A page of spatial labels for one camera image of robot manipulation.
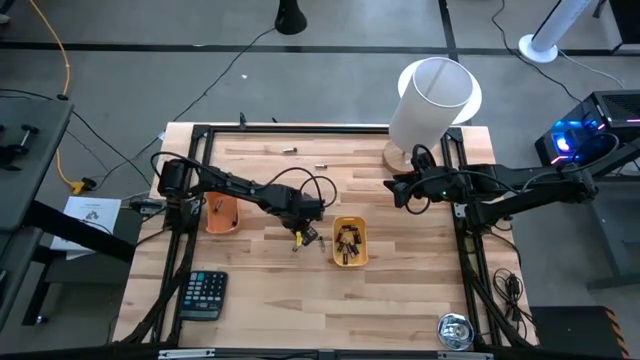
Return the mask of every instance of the white paper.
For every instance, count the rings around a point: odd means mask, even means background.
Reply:
[[[64,213],[76,219],[86,221],[87,225],[93,226],[102,232],[106,232],[105,229],[102,228],[104,226],[110,233],[113,233],[121,203],[122,201],[120,199],[69,196],[67,205],[64,207]],[[68,253],[67,259],[93,253],[92,250],[58,236],[53,238],[51,249],[70,252]]]

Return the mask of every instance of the blue light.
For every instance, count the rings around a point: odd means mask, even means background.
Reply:
[[[556,139],[556,145],[558,145],[558,149],[562,151],[569,151],[570,149],[569,144],[567,144],[567,140],[563,137]]]

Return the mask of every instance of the lamp shade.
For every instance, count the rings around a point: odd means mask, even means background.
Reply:
[[[433,57],[422,61],[400,99],[391,123],[391,141],[411,152],[414,145],[433,148],[469,101],[471,74],[453,60]]]

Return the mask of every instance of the white cylinder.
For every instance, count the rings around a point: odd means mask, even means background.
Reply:
[[[555,46],[591,0],[562,0],[552,10],[531,40],[531,48],[544,52]]]
[[[391,141],[405,152],[433,148],[467,104],[473,90],[467,69],[447,58],[421,62],[389,124]]]

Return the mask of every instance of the concrete floor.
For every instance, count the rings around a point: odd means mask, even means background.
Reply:
[[[554,0],[510,0],[498,18],[513,46],[533,32]],[[435,0],[300,0],[309,20],[295,36],[272,32],[258,45],[445,47]],[[65,42],[145,44],[248,44],[271,28],[276,0],[67,0],[41,1],[42,10]],[[490,22],[500,0],[449,0],[459,47],[502,48]],[[605,49],[598,20],[587,10],[562,40],[565,49]],[[17,2],[5,40],[51,41],[29,7]],[[227,66],[235,53],[70,52],[71,100],[107,141],[132,156],[158,135]],[[396,80],[410,62],[429,54],[246,53],[226,77],[182,121],[386,123],[398,101]],[[580,57],[577,60],[640,88],[639,57]],[[478,79],[483,105],[474,125],[489,126],[498,162],[511,167],[537,166],[533,142],[575,106],[563,90],[512,56],[460,56]],[[618,85],[558,59],[541,66],[578,98]],[[55,96],[64,80],[57,51],[2,50],[0,87]],[[72,119],[70,131],[111,168],[120,159]],[[148,155],[137,164],[151,178]],[[104,170],[73,139],[61,150],[68,176],[100,175]],[[124,197],[148,189],[140,176],[122,167],[92,194]],[[68,190],[51,168],[38,198],[63,207]],[[613,309],[633,357],[640,357],[640,287],[588,292],[585,282],[608,275],[602,239],[583,206],[551,205],[514,220],[516,244],[523,258],[531,305],[605,305]],[[0,334],[1,352],[68,348],[105,342],[117,314],[122,287],[64,286],[49,296],[46,326],[19,325],[38,276],[31,269],[20,300]],[[82,337],[64,336],[81,326]]]

